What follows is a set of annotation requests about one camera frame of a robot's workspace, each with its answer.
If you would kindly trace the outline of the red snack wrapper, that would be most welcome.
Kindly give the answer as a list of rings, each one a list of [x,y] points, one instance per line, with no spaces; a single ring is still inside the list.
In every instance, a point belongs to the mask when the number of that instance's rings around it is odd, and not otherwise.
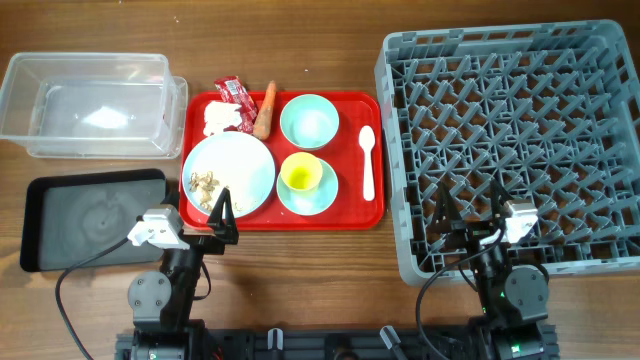
[[[214,85],[224,102],[240,106],[241,123],[235,128],[241,132],[252,134],[258,108],[237,76],[226,76],[214,81]]]

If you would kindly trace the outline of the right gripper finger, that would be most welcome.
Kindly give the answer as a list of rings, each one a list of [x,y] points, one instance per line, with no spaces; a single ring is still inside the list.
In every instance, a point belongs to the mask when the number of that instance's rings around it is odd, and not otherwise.
[[[513,197],[504,189],[498,180],[493,179],[490,182],[490,224],[494,228],[498,228],[504,220],[509,217],[505,205],[507,201],[512,199]]]
[[[465,229],[465,221],[461,217],[448,186],[439,182],[437,187],[435,211],[429,225],[431,233],[451,233]]]

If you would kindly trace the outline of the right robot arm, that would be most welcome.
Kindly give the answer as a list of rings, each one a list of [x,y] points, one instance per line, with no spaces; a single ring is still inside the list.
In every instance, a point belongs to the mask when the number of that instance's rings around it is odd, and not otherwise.
[[[534,359],[545,353],[541,322],[548,318],[549,274],[540,264],[519,263],[508,255],[538,221],[531,200],[511,196],[490,182],[490,217],[466,221],[450,190],[438,184],[436,209],[427,227],[444,237],[449,250],[466,256],[452,266],[469,266],[483,315],[469,321],[469,347],[479,359]]]

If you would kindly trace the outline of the white plastic spoon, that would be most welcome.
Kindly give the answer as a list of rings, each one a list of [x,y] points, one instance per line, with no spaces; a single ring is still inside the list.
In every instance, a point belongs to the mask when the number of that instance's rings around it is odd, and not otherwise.
[[[372,164],[372,151],[375,145],[375,134],[373,129],[369,126],[363,126],[359,133],[359,146],[361,147],[364,155],[363,166],[363,198],[366,201],[373,201],[375,199],[374,188],[374,175]]]

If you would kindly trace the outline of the large light blue plate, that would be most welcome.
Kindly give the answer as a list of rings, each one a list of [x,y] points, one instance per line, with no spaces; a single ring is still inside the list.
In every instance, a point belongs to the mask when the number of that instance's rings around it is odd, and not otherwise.
[[[212,171],[220,184],[213,194],[213,207],[226,187],[230,190],[236,218],[256,211],[270,196],[276,178],[274,158],[257,138],[241,132],[223,132],[199,142],[187,155],[182,167],[182,188],[190,205],[209,216],[190,191],[193,172]]]

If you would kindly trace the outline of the orange carrot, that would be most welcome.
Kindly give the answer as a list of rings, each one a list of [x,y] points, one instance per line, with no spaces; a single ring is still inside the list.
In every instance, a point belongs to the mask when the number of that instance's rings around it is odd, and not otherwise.
[[[262,141],[266,140],[271,132],[276,93],[277,84],[275,81],[270,81],[253,127],[253,136]]]

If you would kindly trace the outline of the yellow cup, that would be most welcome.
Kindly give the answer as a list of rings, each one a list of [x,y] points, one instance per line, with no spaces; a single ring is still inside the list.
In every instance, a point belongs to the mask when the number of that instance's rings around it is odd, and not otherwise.
[[[280,177],[292,191],[309,192],[314,190],[323,176],[320,159],[307,152],[289,155],[281,166]]]

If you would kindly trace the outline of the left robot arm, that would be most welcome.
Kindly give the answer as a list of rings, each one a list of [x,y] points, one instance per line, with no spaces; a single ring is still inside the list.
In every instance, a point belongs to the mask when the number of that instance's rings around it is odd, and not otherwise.
[[[139,216],[127,235],[135,246],[145,243],[163,250],[157,271],[137,276],[128,289],[134,333],[116,343],[117,359],[220,359],[222,350],[202,320],[192,320],[192,305],[200,297],[196,287],[207,275],[206,255],[222,255],[239,239],[231,194],[220,193],[207,220],[209,235],[186,235],[183,221],[171,204],[162,204]]]

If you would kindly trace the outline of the mint green bowl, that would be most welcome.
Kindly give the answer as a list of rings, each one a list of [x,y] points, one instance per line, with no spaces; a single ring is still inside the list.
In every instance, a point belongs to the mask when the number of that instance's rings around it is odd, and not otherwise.
[[[337,134],[340,116],[327,98],[303,94],[287,102],[280,114],[284,137],[302,150],[319,150]]]

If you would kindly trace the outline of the light blue saucer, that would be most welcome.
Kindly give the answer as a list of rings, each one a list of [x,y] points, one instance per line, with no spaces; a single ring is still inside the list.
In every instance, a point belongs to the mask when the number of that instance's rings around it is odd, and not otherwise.
[[[339,180],[334,169],[324,160],[320,160],[323,176],[318,187],[310,194],[299,194],[287,187],[281,176],[277,177],[276,191],[280,202],[289,211],[314,216],[329,209],[337,198]]]

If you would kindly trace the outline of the white tissue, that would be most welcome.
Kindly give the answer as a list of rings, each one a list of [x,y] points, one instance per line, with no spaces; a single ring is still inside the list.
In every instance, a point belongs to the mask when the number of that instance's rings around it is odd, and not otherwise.
[[[212,136],[242,123],[241,106],[234,103],[211,101],[204,110],[205,136]]]

